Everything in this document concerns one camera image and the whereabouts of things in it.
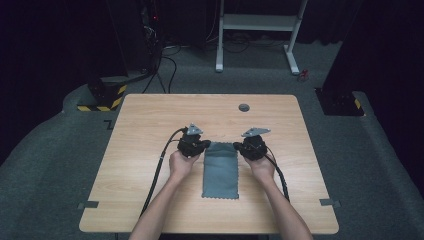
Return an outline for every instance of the microfiber cloth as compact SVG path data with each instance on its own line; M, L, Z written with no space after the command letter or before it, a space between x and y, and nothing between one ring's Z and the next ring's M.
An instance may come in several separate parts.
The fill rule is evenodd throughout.
M212 142L206 149L202 197L239 198L237 151L232 143Z

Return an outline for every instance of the dark background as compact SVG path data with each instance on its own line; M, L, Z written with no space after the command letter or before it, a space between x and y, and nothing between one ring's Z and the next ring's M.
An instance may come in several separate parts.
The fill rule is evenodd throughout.
M104 5L106 1L95 2ZM367 94L399 159L424 194L424 127L420 121L424 116L421 73L424 67L421 47L424 23L420 16L424 6L421 1L412 0L365 0L358 12L361 2L309 1L298 42L319 40L330 44L345 40L324 89L336 93L357 90ZM163 4L164 1L158 1L158 6ZM192 16L201 19L197 22L202 24L191 27L204 36L208 34L215 1L195 1L185 7L180 3L178 9L190 8L191 14L170 11L175 9L172 4L178 5L178 1L169 1L169 4L163 9L165 33L180 34L182 41L201 41L199 35L181 34L182 31L193 32L184 24ZM281 14L293 14L299 1L227 0L226 4L230 11L233 9L239 13L280 14L276 9L285 9ZM75 56L73 41L69 39L63 4L52 0L2 1L0 11L3 103L0 161L3 162L35 126L60 112L64 97L86 84L87 78L77 61L79 57ZM106 15L98 24L109 20ZM111 44L113 33L112 27L105 32L110 34L109 38L99 43ZM105 51L111 53L113 49L105 47Z

